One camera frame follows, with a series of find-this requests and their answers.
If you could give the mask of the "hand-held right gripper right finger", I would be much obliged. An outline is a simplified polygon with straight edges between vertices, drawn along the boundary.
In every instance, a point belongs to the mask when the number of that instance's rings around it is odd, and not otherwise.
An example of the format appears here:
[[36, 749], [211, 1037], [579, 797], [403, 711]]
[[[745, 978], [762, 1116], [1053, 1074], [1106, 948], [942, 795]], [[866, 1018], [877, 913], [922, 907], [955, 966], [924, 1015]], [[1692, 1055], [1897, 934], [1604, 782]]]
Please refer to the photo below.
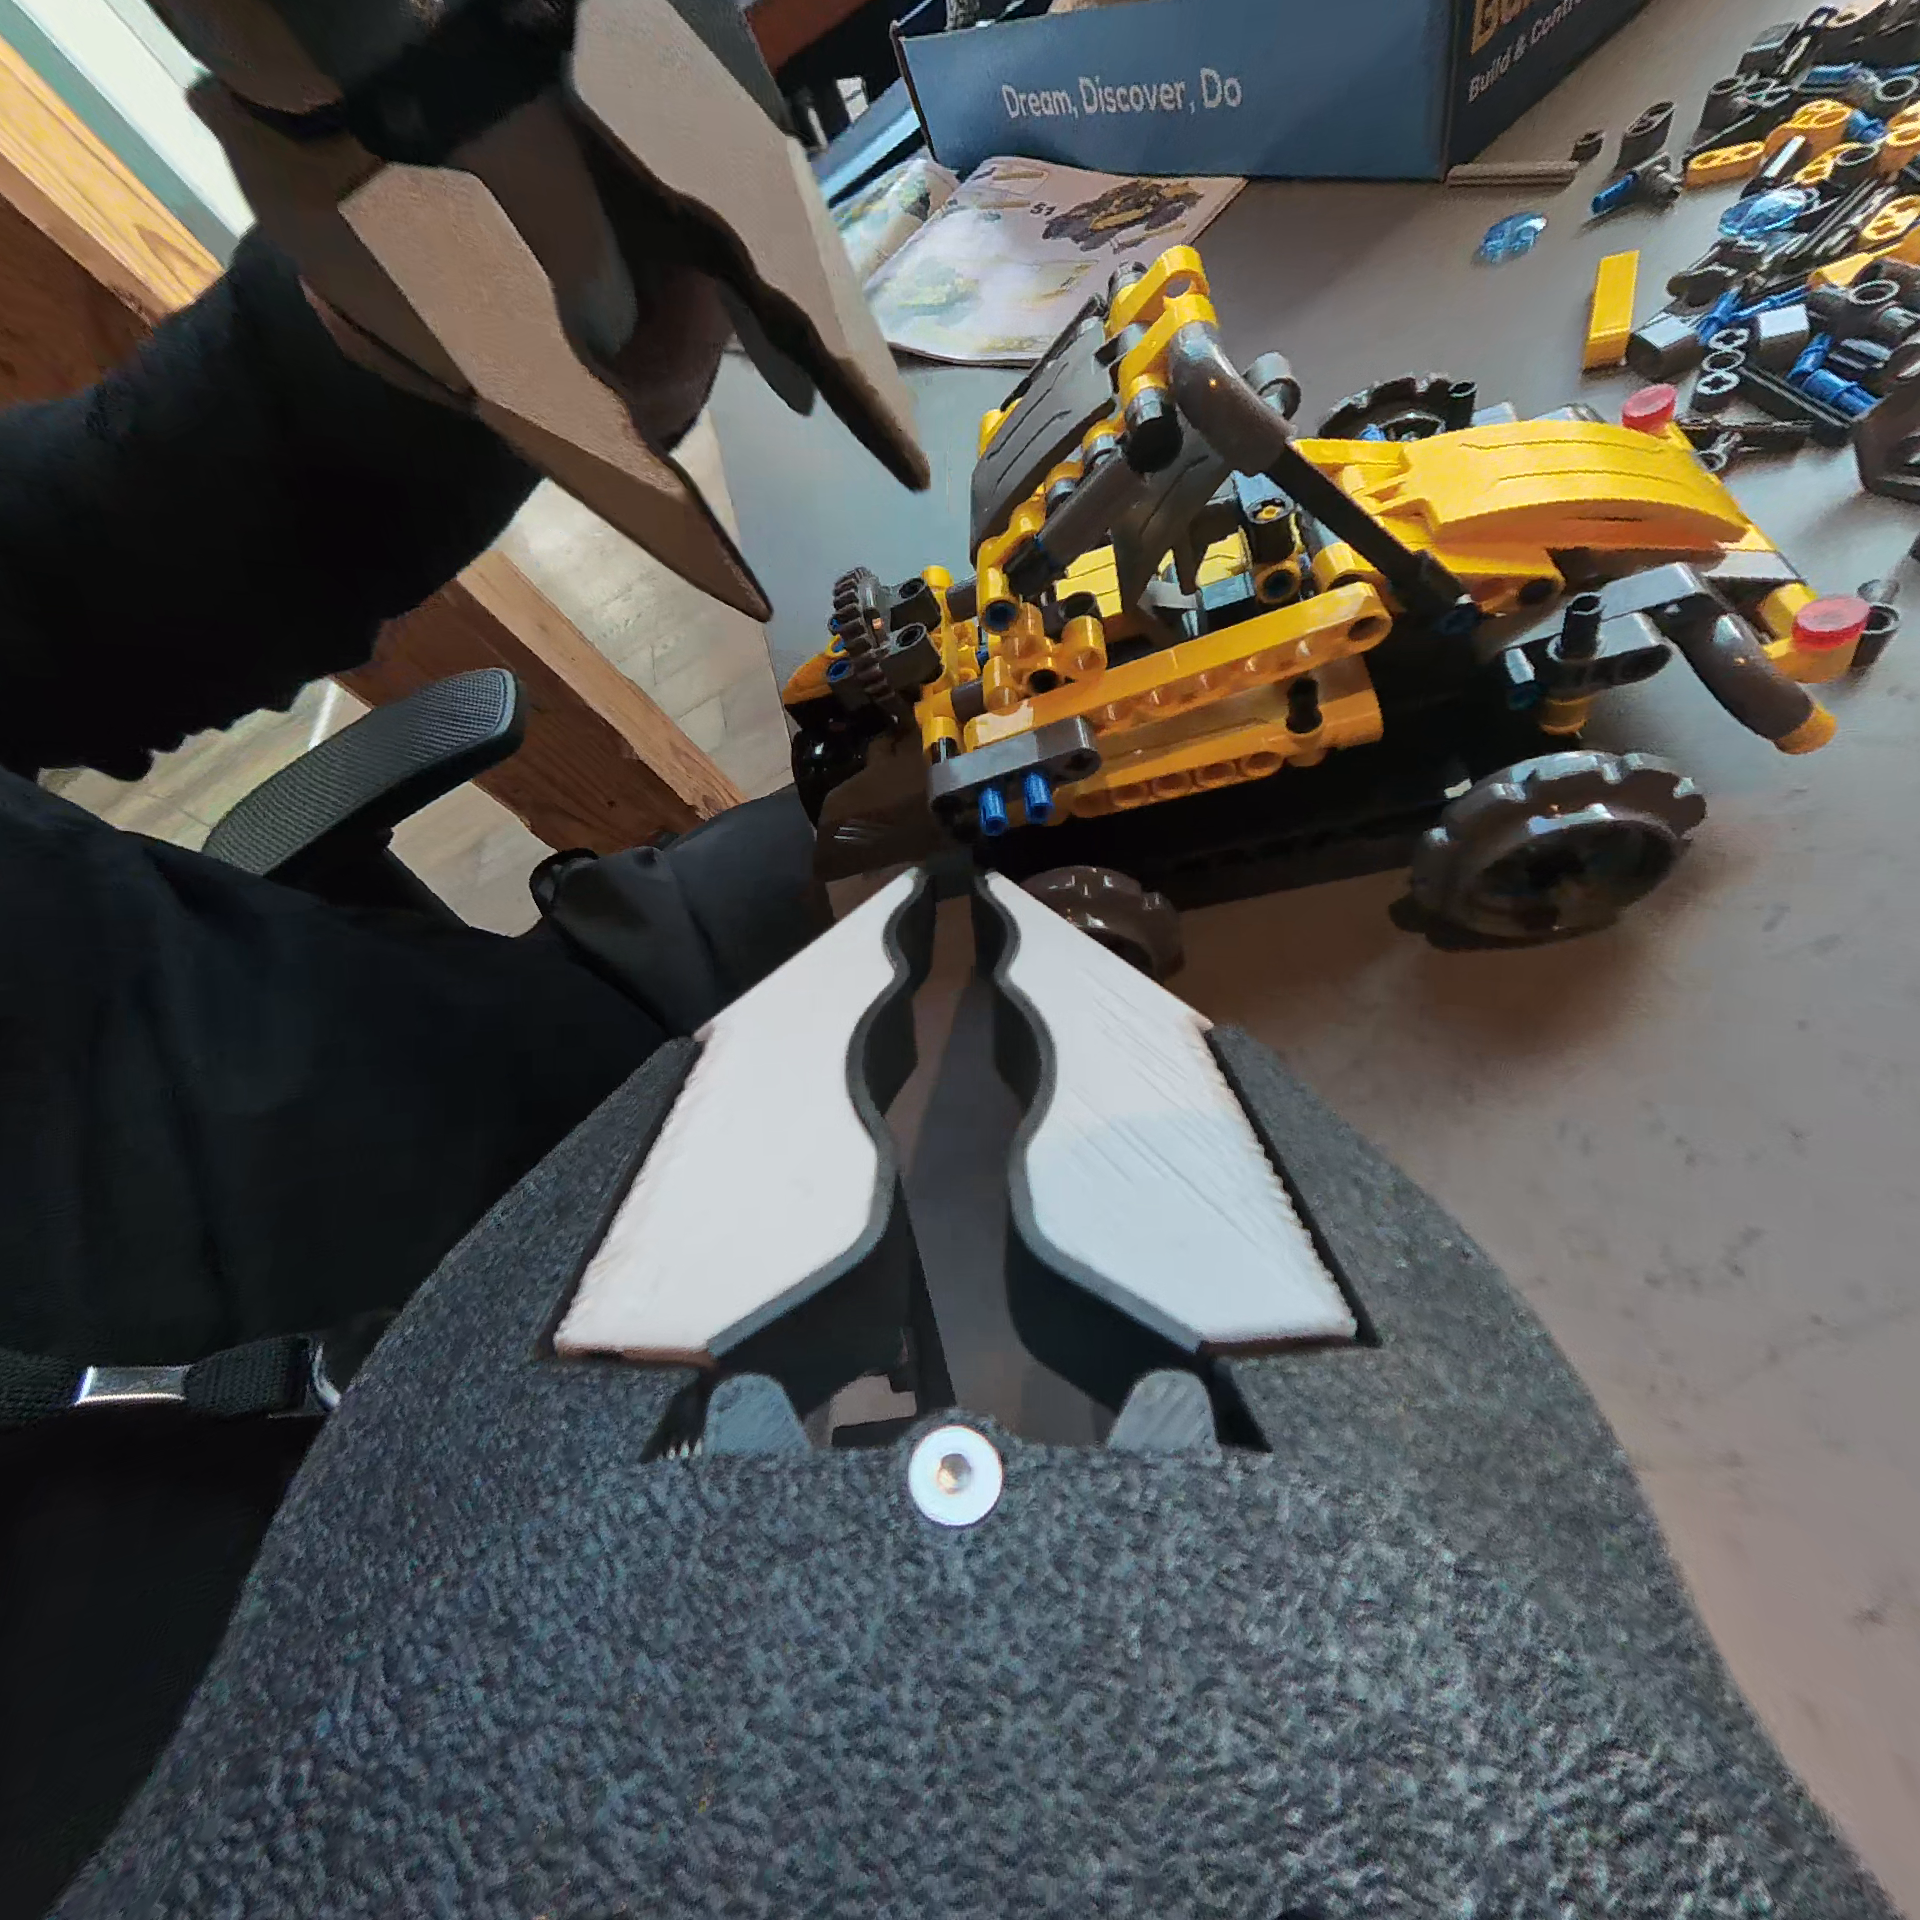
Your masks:
[[1010, 1204], [1039, 1273], [1180, 1353], [1361, 1324], [1211, 1047], [1211, 1021], [1001, 875], [978, 882]]

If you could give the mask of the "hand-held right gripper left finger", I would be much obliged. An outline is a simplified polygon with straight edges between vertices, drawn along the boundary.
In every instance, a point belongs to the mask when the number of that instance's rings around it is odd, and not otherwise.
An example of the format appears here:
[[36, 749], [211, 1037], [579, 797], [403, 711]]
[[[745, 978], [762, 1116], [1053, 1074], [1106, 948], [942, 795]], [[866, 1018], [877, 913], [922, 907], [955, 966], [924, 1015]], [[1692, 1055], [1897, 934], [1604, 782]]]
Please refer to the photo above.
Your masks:
[[895, 1173], [859, 1049], [911, 995], [918, 933], [900, 870], [698, 1030], [557, 1356], [714, 1367], [877, 1247]]

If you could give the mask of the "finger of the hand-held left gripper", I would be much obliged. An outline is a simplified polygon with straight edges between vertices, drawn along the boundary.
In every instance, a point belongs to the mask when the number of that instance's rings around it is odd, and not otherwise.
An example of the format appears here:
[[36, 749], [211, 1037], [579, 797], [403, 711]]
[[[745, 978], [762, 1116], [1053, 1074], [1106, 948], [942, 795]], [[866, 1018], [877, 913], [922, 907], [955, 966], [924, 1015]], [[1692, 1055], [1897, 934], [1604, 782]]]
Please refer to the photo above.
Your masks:
[[766, 386], [796, 414], [822, 401], [926, 491], [911, 397], [741, 5], [581, 2], [567, 86], [685, 229]]
[[733, 339], [717, 286], [621, 230], [582, 132], [487, 132], [452, 162], [381, 162], [354, 241], [545, 478], [732, 611], [770, 601], [677, 446]]

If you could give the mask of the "yellow toy block vehicle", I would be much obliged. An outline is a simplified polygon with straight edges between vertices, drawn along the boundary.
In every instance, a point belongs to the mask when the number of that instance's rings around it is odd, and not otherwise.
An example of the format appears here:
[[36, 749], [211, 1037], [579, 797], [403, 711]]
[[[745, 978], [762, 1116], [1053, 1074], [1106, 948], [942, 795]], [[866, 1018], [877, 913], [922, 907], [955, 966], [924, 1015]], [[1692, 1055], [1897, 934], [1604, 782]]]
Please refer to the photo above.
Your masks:
[[964, 858], [1143, 969], [1180, 906], [1403, 870], [1431, 943], [1621, 921], [1708, 802], [1594, 709], [1682, 665], [1787, 756], [1897, 630], [1815, 593], [1669, 389], [1621, 418], [1398, 377], [1307, 435], [1199, 253], [1126, 260], [980, 421], [958, 572], [833, 585], [785, 687], [822, 881]]

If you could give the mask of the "person's left forearm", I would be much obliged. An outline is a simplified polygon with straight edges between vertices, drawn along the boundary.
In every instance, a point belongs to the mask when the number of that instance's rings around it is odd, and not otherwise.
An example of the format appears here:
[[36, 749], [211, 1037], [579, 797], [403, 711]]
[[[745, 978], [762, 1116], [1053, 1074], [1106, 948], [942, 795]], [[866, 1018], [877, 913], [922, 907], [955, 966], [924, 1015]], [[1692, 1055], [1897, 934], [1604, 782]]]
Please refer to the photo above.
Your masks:
[[358, 369], [251, 230], [93, 386], [3, 415], [3, 763], [135, 782], [354, 671], [537, 470]]

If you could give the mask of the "grey desk with wooden edge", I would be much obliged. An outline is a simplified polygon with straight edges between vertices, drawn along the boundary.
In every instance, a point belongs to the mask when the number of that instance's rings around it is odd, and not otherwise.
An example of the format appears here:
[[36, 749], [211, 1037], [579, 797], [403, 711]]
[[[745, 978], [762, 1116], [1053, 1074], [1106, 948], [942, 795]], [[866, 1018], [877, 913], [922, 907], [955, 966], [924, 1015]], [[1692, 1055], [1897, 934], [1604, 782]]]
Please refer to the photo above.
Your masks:
[[[1639, 251], [1639, 316], [1713, 238], [1718, 190], [1587, 227], [1594, 174], [1491, 268], [1522, 198], [1250, 182], [1202, 238], [1237, 355], [1282, 349], [1302, 418], [1409, 371], [1524, 414], [1581, 382], [1599, 257]], [[900, 491], [825, 409], [735, 359], [710, 397], [780, 671], [815, 647], [842, 566], [964, 545], [989, 369], [908, 369], [933, 489]], [[1899, 574], [1903, 628], [1819, 697], [1835, 741], [1782, 756], [1682, 665], [1595, 709], [1594, 737], [1692, 770], [1681, 870], [1615, 929], [1438, 951], [1377, 874], [1190, 913], [1174, 989], [1259, 1037], [1426, 1189], [1542, 1317], [1613, 1423], [1729, 1667], [1774, 1742], [1915, 1916], [1915, 509], [1810, 447], [1730, 475], [1822, 593]], [[1086, 1396], [1015, 1346], [988, 1279], [1020, 1108], [993, 1068], [970, 906], [943, 902], [891, 1108], [951, 1374], [1020, 1435], [1089, 1433]]]

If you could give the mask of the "instruction booklet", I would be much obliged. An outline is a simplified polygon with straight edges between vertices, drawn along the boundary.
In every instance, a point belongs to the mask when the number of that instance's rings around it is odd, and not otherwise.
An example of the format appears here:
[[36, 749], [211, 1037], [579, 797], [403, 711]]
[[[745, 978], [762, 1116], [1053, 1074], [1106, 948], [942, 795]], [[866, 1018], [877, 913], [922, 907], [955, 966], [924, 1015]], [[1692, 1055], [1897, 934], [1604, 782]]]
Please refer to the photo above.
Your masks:
[[1130, 260], [1190, 247], [1230, 175], [1102, 175], [994, 158], [955, 175], [914, 153], [833, 219], [881, 334], [906, 359], [1025, 369]]

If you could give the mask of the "blue cardboard box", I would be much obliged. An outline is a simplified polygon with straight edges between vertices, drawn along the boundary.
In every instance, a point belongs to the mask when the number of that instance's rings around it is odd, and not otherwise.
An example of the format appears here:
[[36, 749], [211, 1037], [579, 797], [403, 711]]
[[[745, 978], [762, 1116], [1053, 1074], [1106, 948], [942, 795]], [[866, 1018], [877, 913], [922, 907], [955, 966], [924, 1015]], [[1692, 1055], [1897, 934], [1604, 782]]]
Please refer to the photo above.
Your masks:
[[927, 147], [1109, 175], [1435, 182], [1642, 2], [1150, 2], [899, 29]]

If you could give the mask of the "person's torso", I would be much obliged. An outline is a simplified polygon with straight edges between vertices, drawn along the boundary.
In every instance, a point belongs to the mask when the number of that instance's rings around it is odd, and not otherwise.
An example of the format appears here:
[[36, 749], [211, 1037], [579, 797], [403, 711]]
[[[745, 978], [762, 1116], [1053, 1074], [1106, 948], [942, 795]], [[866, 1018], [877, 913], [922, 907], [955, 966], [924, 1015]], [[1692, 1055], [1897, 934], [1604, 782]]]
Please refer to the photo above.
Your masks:
[[[403, 1307], [663, 1043], [551, 937], [358, 915], [5, 775], [5, 1350], [203, 1361]], [[99, 1851], [313, 1423], [5, 1433], [5, 1916]]]

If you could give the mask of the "short yellow brick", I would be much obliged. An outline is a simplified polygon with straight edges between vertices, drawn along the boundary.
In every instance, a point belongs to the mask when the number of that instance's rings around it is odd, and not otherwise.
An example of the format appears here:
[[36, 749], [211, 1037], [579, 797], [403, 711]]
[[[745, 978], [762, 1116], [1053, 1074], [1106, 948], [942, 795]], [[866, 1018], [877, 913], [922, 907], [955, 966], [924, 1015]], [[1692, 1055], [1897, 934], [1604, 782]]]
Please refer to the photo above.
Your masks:
[[1637, 249], [1609, 253], [1597, 262], [1581, 334], [1581, 373], [1603, 373], [1626, 364], [1637, 318], [1639, 273], [1642, 253]]

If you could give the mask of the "pile of small dark pieces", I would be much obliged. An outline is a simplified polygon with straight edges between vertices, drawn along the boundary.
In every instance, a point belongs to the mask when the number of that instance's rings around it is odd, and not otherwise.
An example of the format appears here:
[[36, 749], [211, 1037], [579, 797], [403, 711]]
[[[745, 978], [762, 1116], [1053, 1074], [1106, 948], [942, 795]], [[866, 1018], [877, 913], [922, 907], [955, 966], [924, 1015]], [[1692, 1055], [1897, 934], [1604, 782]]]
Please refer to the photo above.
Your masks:
[[1765, 27], [1671, 134], [1671, 102], [1626, 129], [1590, 222], [1733, 197], [1619, 369], [1710, 473], [1847, 446], [1863, 491], [1915, 500], [1917, 5]]

